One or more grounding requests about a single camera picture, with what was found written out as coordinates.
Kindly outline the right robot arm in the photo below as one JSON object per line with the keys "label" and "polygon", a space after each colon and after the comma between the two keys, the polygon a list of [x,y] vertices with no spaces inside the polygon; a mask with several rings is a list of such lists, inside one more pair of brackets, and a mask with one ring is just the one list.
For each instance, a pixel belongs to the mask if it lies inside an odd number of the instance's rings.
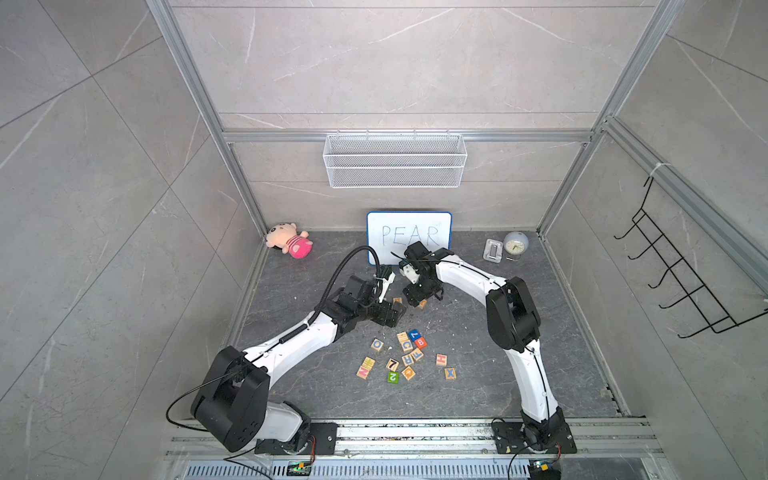
{"label": "right robot arm", "polygon": [[508,358],[521,396],[520,431],[497,435],[512,440],[514,448],[524,443],[537,452],[575,453],[573,435],[543,365],[541,319],[525,281],[485,272],[446,248],[430,251],[420,241],[406,247],[399,267],[409,281],[403,294],[412,306],[440,299],[448,284],[485,307],[488,333]]}

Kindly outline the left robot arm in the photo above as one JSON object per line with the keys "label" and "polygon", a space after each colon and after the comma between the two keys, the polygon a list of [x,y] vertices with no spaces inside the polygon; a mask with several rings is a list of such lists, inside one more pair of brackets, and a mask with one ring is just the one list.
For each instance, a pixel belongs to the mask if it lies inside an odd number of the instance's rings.
{"label": "left robot arm", "polygon": [[[353,275],[344,287],[333,290],[346,264],[362,252],[373,255],[373,276]],[[291,453],[302,451],[310,441],[310,417],[288,402],[270,401],[271,388],[361,321],[395,327],[406,307],[385,299],[394,279],[392,268],[380,263],[373,248],[358,246],[343,258],[317,305],[296,325],[244,351],[233,346],[220,350],[202,384],[190,392],[194,396],[190,414],[200,423],[199,429],[231,453],[252,440],[271,441]]]}

